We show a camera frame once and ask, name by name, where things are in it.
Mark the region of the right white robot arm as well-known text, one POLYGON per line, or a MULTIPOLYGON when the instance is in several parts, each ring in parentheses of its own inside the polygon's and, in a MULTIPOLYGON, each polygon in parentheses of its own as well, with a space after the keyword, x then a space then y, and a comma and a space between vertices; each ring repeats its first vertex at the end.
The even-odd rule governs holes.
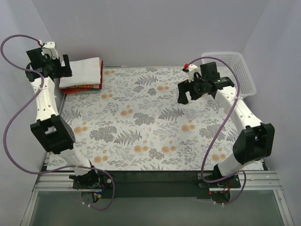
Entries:
POLYGON ((231 119, 239 132, 232 154, 215 165, 211 175, 201 174, 202 183, 226 186, 245 166, 271 155, 275 128, 251 112, 239 95, 238 82, 221 77, 215 62, 200 67, 186 64, 183 71, 188 74, 188 79, 178 84, 178 103, 188 104, 187 93, 192 100, 209 94, 227 111, 225 120, 231 119))

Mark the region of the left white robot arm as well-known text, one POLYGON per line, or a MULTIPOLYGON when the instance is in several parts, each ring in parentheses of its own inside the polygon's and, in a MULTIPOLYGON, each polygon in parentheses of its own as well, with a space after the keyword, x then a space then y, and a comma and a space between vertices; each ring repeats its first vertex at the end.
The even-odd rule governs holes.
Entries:
POLYGON ((30 63, 26 76, 36 97, 37 116, 30 125, 31 132, 48 153, 63 158, 74 171, 70 179, 82 186, 96 188, 100 177, 92 163, 74 148, 75 135, 59 115, 55 102, 55 79, 71 77, 72 70, 67 55, 60 57, 54 42, 41 44, 26 52, 30 63))

